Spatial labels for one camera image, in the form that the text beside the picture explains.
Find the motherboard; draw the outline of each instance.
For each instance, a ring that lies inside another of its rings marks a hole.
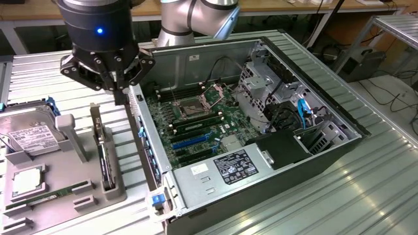
[[[238,93],[212,83],[146,98],[174,169],[240,148],[261,135],[239,108]]]

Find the table leg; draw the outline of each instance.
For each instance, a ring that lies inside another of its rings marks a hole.
[[[20,40],[20,37],[15,31],[15,24],[11,21],[0,21],[0,29],[5,35],[7,41],[11,44],[16,55],[28,54],[28,49]]]
[[[323,27],[326,26],[326,23],[329,21],[329,17],[331,16],[331,13],[326,13],[323,16],[322,16],[322,19],[319,21],[319,24],[318,24],[318,27],[315,29],[315,31],[313,32],[313,37],[309,41],[309,44],[307,44],[307,47],[311,47],[318,39],[318,36],[319,36],[319,33],[323,29]]]

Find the white label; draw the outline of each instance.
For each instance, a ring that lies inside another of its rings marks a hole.
[[[191,55],[188,57],[188,61],[194,61],[194,60],[198,60],[199,59],[199,55]]]
[[[47,125],[13,131],[8,134],[27,153],[59,144]]]
[[[196,175],[202,172],[206,172],[208,170],[208,166],[206,165],[206,163],[203,163],[200,165],[191,167],[190,169],[191,169],[191,173]]]

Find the sticker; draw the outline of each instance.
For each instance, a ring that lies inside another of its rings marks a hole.
[[[208,166],[206,165],[206,163],[203,163],[200,165],[191,167],[190,169],[191,169],[191,173],[196,175],[202,172],[206,172],[208,170]]]
[[[198,60],[199,59],[199,55],[191,55],[188,57],[188,61],[194,61],[194,60]]]
[[[9,132],[8,135],[28,153],[59,144],[47,125]]]
[[[214,160],[226,184],[231,185],[259,173],[244,150]]]

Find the corrugated metal table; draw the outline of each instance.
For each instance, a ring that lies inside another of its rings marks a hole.
[[[354,50],[358,48],[374,25],[403,41],[411,48],[418,50],[418,15],[373,16],[361,30],[347,53],[345,53],[345,55],[335,62],[333,70],[337,74],[342,70]]]
[[[389,119],[379,117],[379,111],[287,34],[273,30],[235,34],[230,38],[255,36],[273,40],[373,136],[325,173],[199,234],[418,234],[417,141]],[[203,37],[198,42],[211,40]],[[67,53],[15,57],[12,68],[4,69],[12,70],[8,100],[31,101],[51,95],[62,112],[74,114],[78,132],[91,126],[88,104],[102,104],[103,121],[118,144],[128,198],[39,234],[84,234],[88,228],[95,229],[91,234],[163,234],[162,225],[148,217],[147,183],[124,110],[114,106],[110,95],[60,75],[60,57]],[[1,161],[0,174],[4,174],[4,156]]]

